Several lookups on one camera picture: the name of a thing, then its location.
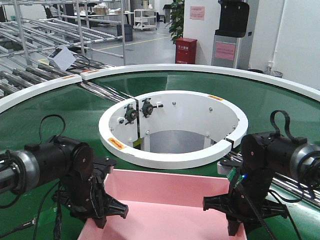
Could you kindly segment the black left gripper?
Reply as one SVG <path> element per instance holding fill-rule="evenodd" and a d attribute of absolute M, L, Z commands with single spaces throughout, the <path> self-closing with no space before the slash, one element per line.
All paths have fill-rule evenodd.
<path fill-rule="evenodd" d="M 96 157 L 87 178 L 77 172 L 60 179 L 64 190 L 60 192 L 59 202 L 70 210 L 72 217 L 83 222 L 93 219 L 99 229 L 105 227 L 107 216 L 126 219 L 129 206 L 107 194 L 104 187 L 107 174 L 116 164 L 115 159 Z"/>

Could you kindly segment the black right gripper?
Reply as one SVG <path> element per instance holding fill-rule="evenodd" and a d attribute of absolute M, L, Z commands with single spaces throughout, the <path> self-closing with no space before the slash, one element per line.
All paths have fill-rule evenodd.
<path fill-rule="evenodd" d="M 266 200 L 273 179 L 273 171 L 267 167 L 251 169 L 246 163 L 228 166 L 228 173 L 236 167 L 246 178 L 235 189 L 229 187 L 227 194 L 204 196 L 204 211 L 214 209 L 226 213 L 228 235 L 235 236 L 240 224 L 265 225 L 271 207 Z"/>

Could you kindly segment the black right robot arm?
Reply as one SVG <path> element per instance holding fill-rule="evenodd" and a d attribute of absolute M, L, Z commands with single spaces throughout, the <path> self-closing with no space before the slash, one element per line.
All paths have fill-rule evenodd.
<path fill-rule="evenodd" d="M 282 216 L 289 211 L 279 200 L 267 200 L 275 174 L 305 185 L 311 192 L 320 186 L 320 147 L 305 138 L 290 139 L 273 132 L 248 134 L 241 140 L 242 163 L 228 174 L 228 193 L 205 196 L 203 209 L 225 213 L 228 234 L 234 236 L 240 224 L 246 231 L 260 226 L 266 229 L 266 218 Z"/>

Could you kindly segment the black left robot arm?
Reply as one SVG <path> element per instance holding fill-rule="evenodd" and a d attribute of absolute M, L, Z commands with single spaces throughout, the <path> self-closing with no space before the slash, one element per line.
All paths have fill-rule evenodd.
<path fill-rule="evenodd" d="M 104 228 L 107 216 L 126 218 L 129 207 L 105 191 L 104 181 L 117 161 L 94 154 L 86 142 L 55 135 L 45 143 L 29 143 L 23 150 L 0 156 L 0 192 L 20 196 L 54 180 L 63 190 L 55 199 L 82 221 L 93 219 Z"/>

